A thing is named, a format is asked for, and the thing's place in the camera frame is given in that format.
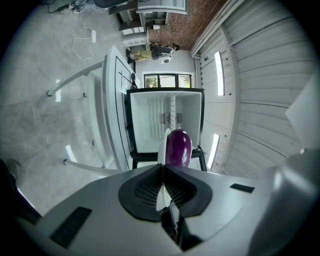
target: concrete floor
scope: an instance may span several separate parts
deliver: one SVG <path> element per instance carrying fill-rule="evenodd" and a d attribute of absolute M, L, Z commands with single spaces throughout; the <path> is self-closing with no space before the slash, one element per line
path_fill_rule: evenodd
<path fill-rule="evenodd" d="M 61 3 L 57 1 L 50 9 Z M 23 166 L 18 188 L 41 215 L 84 185 L 101 176 L 63 164 L 70 145 L 78 162 L 100 167 L 92 145 L 86 77 L 61 90 L 61 101 L 47 97 L 57 80 L 73 68 L 101 61 L 112 45 L 125 55 L 117 18 L 94 10 L 83 16 L 96 30 L 92 59 L 82 62 L 72 52 L 73 38 L 88 37 L 78 15 L 65 10 L 48 13 L 38 6 L 16 32 L 0 65 L 0 158 Z M 91 40 L 77 40 L 75 51 L 90 56 Z"/>

